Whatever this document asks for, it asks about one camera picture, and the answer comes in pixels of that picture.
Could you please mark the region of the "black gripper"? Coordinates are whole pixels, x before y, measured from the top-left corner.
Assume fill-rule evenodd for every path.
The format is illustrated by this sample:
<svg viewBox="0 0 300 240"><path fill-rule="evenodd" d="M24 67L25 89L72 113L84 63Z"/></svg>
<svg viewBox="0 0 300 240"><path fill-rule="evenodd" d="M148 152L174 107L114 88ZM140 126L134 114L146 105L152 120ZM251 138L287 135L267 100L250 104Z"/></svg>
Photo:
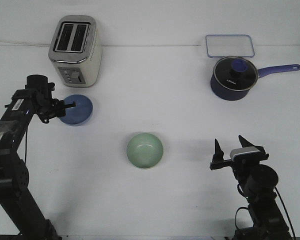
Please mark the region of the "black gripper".
<svg viewBox="0 0 300 240"><path fill-rule="evenodd" d="M65 103L64 100L53 99L36 99L35 110L42 123L49 123L50 119L60 118L66 115L66 108L76 107L76 102Z"/></svg>
<svg viewBox="0 0 300 240"><path fill-rule="evenodd" d="M246 140L242 135L238 136L239 142L243 148L245 147L255 147L261 154L239 161L232 161L231 159L224 160L224 152L222 151L220 144L217 139L214 140L214 154L212 157L212 162L210 163L210 170L217 170L224 167L231 167L235 179L241 184L246 181L252 167L258 166L260 161L265 161L269 158L269 154L265 153L263 146L254 145L248 140Z"/></svg>

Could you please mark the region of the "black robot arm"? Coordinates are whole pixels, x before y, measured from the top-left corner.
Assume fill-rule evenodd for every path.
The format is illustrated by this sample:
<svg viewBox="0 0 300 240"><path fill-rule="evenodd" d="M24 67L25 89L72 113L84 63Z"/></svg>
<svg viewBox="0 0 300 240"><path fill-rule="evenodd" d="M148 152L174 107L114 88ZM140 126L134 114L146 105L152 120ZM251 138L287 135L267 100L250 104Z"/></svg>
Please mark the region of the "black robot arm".
<svg viewBox="0 0 300 240"><path fill-rule="evenodd" d="M248 205L252 219L251 227L239 228L234 232L235 240L294 240L296 235L288 215L283 216L276 198L279 176L270 166L261 162L269 158L262 146L254 145L243 136L238 137L241 148L233 149L230 158L224 159L219 142L214 142L211 170L230 167L237 180L237 190Z"/></svg>
<svg viewBox="0 0 300 240"><path fill-rule="evenodd" d="M61 239L30 193L29 171L18 155L34 115L48 124L55 117L64 117L67 108L75 107L74 102L65 104L53 98L54 89L55 84L44 75L27 76L25 87L15 91L0 119L0 205L23 240Z"/></svg>

